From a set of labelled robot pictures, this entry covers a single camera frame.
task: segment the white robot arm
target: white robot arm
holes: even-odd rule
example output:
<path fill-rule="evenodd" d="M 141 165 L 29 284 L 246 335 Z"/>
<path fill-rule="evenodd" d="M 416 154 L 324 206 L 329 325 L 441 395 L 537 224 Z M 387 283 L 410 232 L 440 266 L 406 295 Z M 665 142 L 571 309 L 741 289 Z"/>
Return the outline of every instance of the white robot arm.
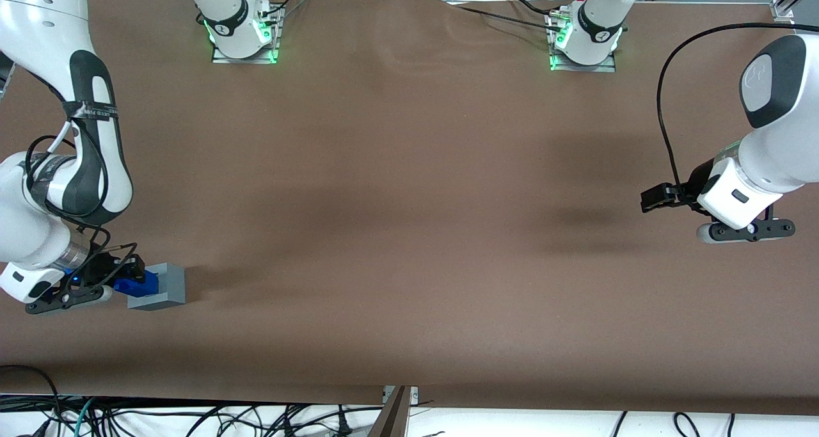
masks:
<path fill-rule="evenodd" d="M 566 56 L 583 65 L 600 64 L 617 49 L 623 34 L 623 20 L 635 0 L 576 0 L 570 13 L 567 32 L 555 44 Z"/>
<path fill-rule="evenodd" d="M 0 50 L 62 102 L 76 155 L 18 152 L 0 164 L 0 286 L 36 300 L 90 244 L 60 218 L 102 225 L 131 202 L 111 76 L 94 53 L 85 0 L 0 0 Z"/>
<path fill-rule="evenodd" d="M 643 192 L 643 212 L 702 209 L 715 220 L 699 228 L 704 242 L 795 233 L 793 222 L 773 218 L 770 209 L 782 195 L 819 182 L 819 36 L 786 35 L 764 47 L 741 76 L 740 98 L 754 130 L 698 166 L 683 192 L 670 183 Z"/>
<path fill-rule="evenodd" d="M 272 40 L 267 0 L 193 0 L 216 47 L 229 58 L 247 58 Z"/>

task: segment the white floor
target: white floor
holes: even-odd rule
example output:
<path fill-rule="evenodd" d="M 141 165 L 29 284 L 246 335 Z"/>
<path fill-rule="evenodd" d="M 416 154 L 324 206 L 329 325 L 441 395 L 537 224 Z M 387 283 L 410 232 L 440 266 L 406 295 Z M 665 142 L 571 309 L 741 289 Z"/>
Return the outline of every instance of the white floor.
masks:
<path fill-rule="evenodd" d="M 207 408 L 186 408 L 186 411 L 204 413 Z M 245 408 L 227 409 L 231 413 L 242 413 Z M 336 405 L 320 405 L 308 408 L 293 420 L 306 422 L 326 413 L 337 410 Z M 180 411 L 180 409 L 156 409 L 147 411 Z M 260 409 L 264 423 L 270 423 L 281 412 L 283 407 L 265 407 Z M 614 425 L 620 413 L 618 411 L 538 411 L 538 410 L 499 410 L 468 408 L 415 408 L 409 420 L 407 437 L 430 437 L 443 431 L 441 437 L 611 437 Z M 375 422 L 377 411 L 348 413 L 347 420 L 352 429 L 371 425 Z M 691 413 L 701 437 L 723 437 L 728 430 L 728 415 L 710 413 Z M 257 422 L 254 414 L 247 414 L 243 419 Z M 44 422 L 41 413 L 0 413 L 0 437 L 18 437 L 29 435 Z M 183 437 L 196 422 L 196 417 L 146 417 L 123 415 L 118 422 L 125 426 L 135 437 Z M 325 420 L 331 428 L 337 427 L 335 418 Z M 219 420 L 208 419 L 193 433 L 193 437 L 216 435 Z M 694 432 L 687 425 L 682 429 L 688 437 Z M 305 428 L 299 432 L 304 437 L 325 437 L 332 435 L 321 426 Z M 48 437 L 56 435 L 53 424 Z M 63 434 L 71 437 L 67 429 Z M 252 428 L 238 425 L 225 432 L 225 437 L 250 437 Z M 646 413 L 632 411 L 626 416 L 618 437 L 678 437 L 672 413 Z M 734 437 L 791 437 L 819 435 L 819 417 L 784 417 L 763 415 L 738 415 L 735 420 Z"/>

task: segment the cable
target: cable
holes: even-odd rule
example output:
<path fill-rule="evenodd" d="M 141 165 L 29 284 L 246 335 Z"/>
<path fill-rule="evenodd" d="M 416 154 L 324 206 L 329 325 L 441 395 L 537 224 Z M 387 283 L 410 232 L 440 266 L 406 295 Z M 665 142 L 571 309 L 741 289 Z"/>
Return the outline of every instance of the cable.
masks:
<path fill-rule="evenodd" d="M 269 12 L 262 12 L 262 14 L 261 14 L 261 15 L 262 15 L 263 17 L 267 17 L 267 15 L 272 15 L 272 14 L 274 14 L 275 12 L 278 12 L 279 10 L 281 10 L 282 8 L 285 8 L 285 6 L 287 6 L 287 3 L 288 3 L 288 2 L 290 2 L 290 0 L 284 0 L 284 2 L 280 3 L 280 4 L 279 4 L 278 6 L 276 6 L 276 8 L 274 8 L 273 10 L 270 10 Z"/>
<path fill-rule="evenodd" d="M 65 139 L 65 135 L 68 134 L 68 129 L 71 128 L 71 126 L 73 126 L 73 125 L 71 125 L 72 123 L 73 122 L 71 122 L 70 119 L 65 120 L 65 123 L 62 124 L 62 128 L 60 130 L 60 133 L 56 134 L 56 137 L 54 138 L 54 141 L 51 143 L 49 148 L 46 149 L 46 152 L 48 154 L 53 154 L 53 152 L 56 151 L 56 149 L 59 147 L 60 143 L 62 143 L 62 140 Z"/>
<path fill-rule="evenodd" d="M 736 419 L 736 413 L 732 413 L 731 416 L 728 417 L 728 431 L 726 431 L 726 437 L 731 437 L 731 433 L 734 432 L 734 420 Z"/>
<path fill-rule="evenodd" d="M 538 24 L 538 23 L 533 23 L 532 21 L 524 21 L 524 20 L 518 20 L 517 18 L 504 17 L 504 15 L 498 15 L 496 13 L 484 12 L 482 10 L 476 10 L 474 8 L 469 8 L 468 6 L 460 6 L 459 5 L 458 8 L 460 8 L 461 10 L 466 10 L 468 12 L 479 13 L 481 15 L 487 15 L 488 17 L 498 18 L 500 20 L 506 20 L 506 21 L 512 21 L 512 22 L 515 22 L 515 23 L 520 23 L 521 25 L 539 27 L 541 29 L 546 29 L 547 31 L 560 31 L 561 30 L 557 26 L 541 25 L 541 24 Z"/>
<path fill-rule="evenodd" d="M 620 434 L 620 426 L 623 425 L 623 420 L 626 419 L 626 414 L 628 411 L 624 411 L 620 414 L 620 419 L 617 419 L 617 425 L 614 426 L 614 433 L 612 433 L 612 437 L 617 437 L 617 434 Z"/>
<path fill-rule="evenodd" d="M 561 7 L 561 6 L 558 5 L 555 8 L 550 8 L 548 10 L 541 10 L 537 6 L 532 5 L 532 3 L 529 3 L 529 0 L 517 0 L 517 1 L 520 2 L 520 3 L 523 3 L 523 5 L 525 5 L 526 8 L 528 8 L 529 10 L 532 10 L 535 13 L 540 13 L 541 15 L 548 15 L 550 11 L 556 10 L 556 9 Z"/>
<path fill-rule="evenodd" d="M 93 225 L 89 225 L 87 223 L 84 223 L 84 222 L 82 222 L 82 221 L 80 221 L 79 219 L 76 219 L 76 218 L 81 218 L 82 216 L 91 215 L 92 213 L 96 212 L 97 209 L 102 207 L 103 203 L 105 203 L 106 198 L 108 198 L 108 184 L 109 184 L 109 182 L 108 182 L 108 167 L 105 164 L 105 158 L 102 156 L 102 151 L 100 150 L 99 145 L 97 144 L 96 141 L 94 141 L 91 138 L 90 134 L 88 134 L 88 130 L 83 125 L 76 125 L 76 126 L 79 129 L 79 133 L 84 134 L 84 136 L 86 137 L 88 142 L 90 142 L 91 148 L 93 148 L 94 152 L 96 152 L 96 155 L 99 158 L 100 165 L 102 166 L 102 179 L 103 179 L 102 194 L 100 195 L 99 201 L 94 206 L 94 208 L 91 209 L 88 212 L 85 212 L 85 213 L 69 213 L 69 212 L 65 212 L 65 210 L 58 209 L 57 206 L 55 206 L 53 203 L 51 203 L 51 201 L 49 200 L 49 198 L 47 196 L 44 198 L 43 203 L 44 203 L 44 206 L 46 207 L 46 209 L 49 210 L 49 212 L 53 213 L 55 216 L 58 216 L 59 218 L 64 219 L 65 221 L 72 222 L 73 224 L 93 228 L 94 227 Z M 37 171 L 39 166 L 42 165 L 46 161 L 46 159 L 49 158 L 49 156 L 50 156 L 49 152 L 45 152 L 44 156 L 37 162 L 37 164 L 32 166 L 31 165 L 31 158 L 33 156 L 33 151 L 35 151 L 35 148 L 37 147 L 37 145 L 39 145 L 39 143 L 41 143 L 41 142 L 43 142 L 43 141 L 45 141 L 47 139 L 56 139 L 56 138 L 57 138 L 56 136 L 50 136 L 50 135 L 49 136 L 40 136 L 38 139 L 35 139 L 35 141 L 32 142 L 31 145 L 29 145 L 29 148 L 26 151 L 26 158 L 24 158 L 24 166 L 23 166 L 24 173 L 26 173 L 26 188 L 29 190 L 29 192 L 31 192 L 31 189 L 35 185 L 35 172 Z"/>
<path fill-rule="evenodd" d="M 696 437 L 699 437 L 699 429 L 697 429 L 697 426 L 694 425 L 693 420 L 691 420 L 691 418 L 687 414 L 682 413 L 682 411 L 678 411 L 677 413 L 674 413 L 674 428 L 676 429 L 676 431 L 682 437 L 689 437 L 688 434 L 685 434 L 685 432 L 683 432 L 682 429 L 680 429 L 680 423 L 678 422 L 680 417 L 684 417 L 685 420 L 688 420 L 688 425 L 690 425 L 691 429 L 694 430 L 694 435 L 696 435 Z"/>
<path fill-rule="evenodd" d="M 56 428 L 56 434 L 60 435 L 61 425 L 64 424 L 62 422 L 62 410 L 60 409 L 60 395 L 58 391 L 56 391 L 56 385 L 52 381 L 51 377 L 46 374 L 43 370 L 40 370 L 37 367 L 30 367 L 28 365 L 20 365 L 16 363 L 10 363 L 6 365 L 0 365 L 0 370 L 26 370 L 26 372 L 34 372 L 39 376 L 43 377 L 43 379 L 49 383 L 49 388 L 52 391 L 52 395 L 54 396 L 54 413 L 58 417 L 58 428 Z"/>
<path fill-rule="evenodd" d="M 116 267 L 114 267 L 114 269 L 111 272 L 109 272 L 108 275 L 105 276 L 104 279 L 100 280 L 100 282 L 94 283 L 93 288 L 97 288 L 97 287 L 105 285 L 105 283 L 107 283 L 108 280 L 110 280 L 112 277 L 114 277 L 114 275 L 117 272 L 119 272 L 120 269 L 125 267 L 125 265 L 129 261 L 129 259 L 134 257 L 134 252 L 137 250 L 137 243 L 136 242 L 131 242 L 130 244 L 120 245 L 120 247 L 123 247 L 123 248 L 131 247 L 131 250 L 129 250 L 128 253 L 126 253 L 125 256 L 120 259 L 120 263 L 117 264 Z"/>
<path fill-rule="evenodd" d="M 199 417 L 199 419 L 196 420 L 195 423 L 193 423 L 193 427 L 191 427 L 187 434 L 185 434 L 185 437 L 191 437 L 191 434 L 193 434 L 193 431 L 195 431 L 197 427 L 202 425 L 202 423 L 205 422 L 205 420 L 207 420 L 209 417 L 212 417 L 213 414 L 216 414 L 217 411 L 221 410 L 222 408 L 223 407 L 213 407 L 211 408 L 210 411 L 208 411 L 208 413 L 205 413 L 204 415 Z"/>
<path fill-rule="evenodd" d="M 349 410 L 342 411 L 342 413 L 356 413 L 357 411 L 375 411 L 375 410 L 381 410 L 381 407 L 352 408 L 352 409 L 349 409 Z M 336 413 L 328 413 L 327 415 L 324 415 L 324 416 L 317 417 L 315 419 L 309 420 L 309 422 L 305 422 L 305 423 L 302 423 L 302 424 L 299 424 L 299 425 L 295 425 L 293 427 L 293 433 L 301 431 L 302 429 L 304 429 L 306 427 L 310 427 L 311 425 L 318 425 L 319 422 L 322 422 L 323 420 L 326 420 L 327 418 L 337 417 L 339 414 L 341 414 L 341 413 L 339 413 L 339 411 L 336 411 Z"/>
<path fill-rule="evenodd" d="M 671 64 L 671 61 L 676 57 L 676 55 L 684 49 L 688 44 L 691 44 L 693 41 L 698 40 L 698 38 L 705 37 L 706 35 L 711 35 L 716 32 L 722 31 L 730 31 L 731 29 L 749 29 L 749 28 L 770 28 L 770 29 L 801 29 L 802 31 L 810 31 L 810 32 L 819 32 L 819 26 L 810 26 L 810 25 L 778 25 L 774 23 L 735 23 L 723 26 L 713 27 L 711 29 L 706 29 L 706 31 L 702 31 L 699 34 L 692 35 L 688 37 L 682 44 L 679 44 L 665 61 L 663 64 L 663 69 L 660 71 L 660 76 L 657 81 L 657 120 L 659 121 L 660 125 L 660 132 L 663 134 L 663 141 L 665 142 L 666 151 L 668 151 L 668 162 L 671 164 L 671 171 L 674 175 L 674 184 L 676 184 L 676 190 L 683 201 L 683 203 L 687 204 L 694 212 L 700 212 L 705 215 L 710 216 L 710 213 L 705 212 L 702 210 L 701 207 L 697 207 L 691 200 L 688 198 L 687 195 L 682 192 L 682 183 L 680 182 L 680 175 L 678 173 L 678 169 L 676 169 L 676 161 L 674 160 L 674 151 L 671 147 L 671 142 L 668 139 L 668 133 L 666 131 L 665 122 L 663 120 L 663 104 L 662 104 L 662 93 L 663 93 L 663 83 L 665 81 L 666 71 L 668 70 L 668 66 Z"/>
<path fill-rule="evenodd" d="M 88 402 L 85 402 L 85 405 L 83 405 L 82 410 L 79 411 L 79 416 L 77 417 L 77 426 L 74 428 L 74 437 L 79 437 L 80 425 L 82 425 L 83 418 L 85 418 L 85 414 L 88 412 L 88 407 L 91 407 L 91 402 L 93 401 L 94 397 L 88 399 Z"/>

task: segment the gray block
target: gray block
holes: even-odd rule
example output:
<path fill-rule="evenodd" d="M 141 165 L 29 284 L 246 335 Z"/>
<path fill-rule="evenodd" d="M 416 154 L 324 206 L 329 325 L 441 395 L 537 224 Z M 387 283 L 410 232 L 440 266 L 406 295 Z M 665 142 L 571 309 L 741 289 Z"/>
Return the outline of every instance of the gray block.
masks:
<path fill-rule="evenodd" d="M 153 272 L 159 278 L 159 293 L 141 298 L 129 296 L 128 309 L 155 311 L 185 303 L 184 268 L 163 262 L 162 264 L 146 266 L 145 270 Z"/>

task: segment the brown table surface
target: brown table surface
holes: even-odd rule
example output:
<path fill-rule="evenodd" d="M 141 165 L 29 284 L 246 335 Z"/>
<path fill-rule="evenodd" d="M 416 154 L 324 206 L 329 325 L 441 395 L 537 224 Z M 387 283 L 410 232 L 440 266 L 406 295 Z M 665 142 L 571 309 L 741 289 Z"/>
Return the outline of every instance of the brown table surface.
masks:
<path fill-rule="evenodd" d="M 378 402 L 413 384 L 439 406 L 819 413 L 819 189 L 777 204 L 798 233 L 766 244 L 640 213 L 671 180 L 667 53 L 766 6 L 638 4 L 612 75 L 551 72 L 538 29 L 438 0 L 307 0 L 275 66 L 211 65 L 195 15 L 90 0 L 135 185 L 114 242 L 185 267 L 189 303 L 30 317 L 0 295 L 3 363 L 66 393 Z M 781 34 L 714 35 L 672 66 L 684 177 L 749 131 L 740 72 Z M 18 73 L 0 155 L 61 120 Z"/>

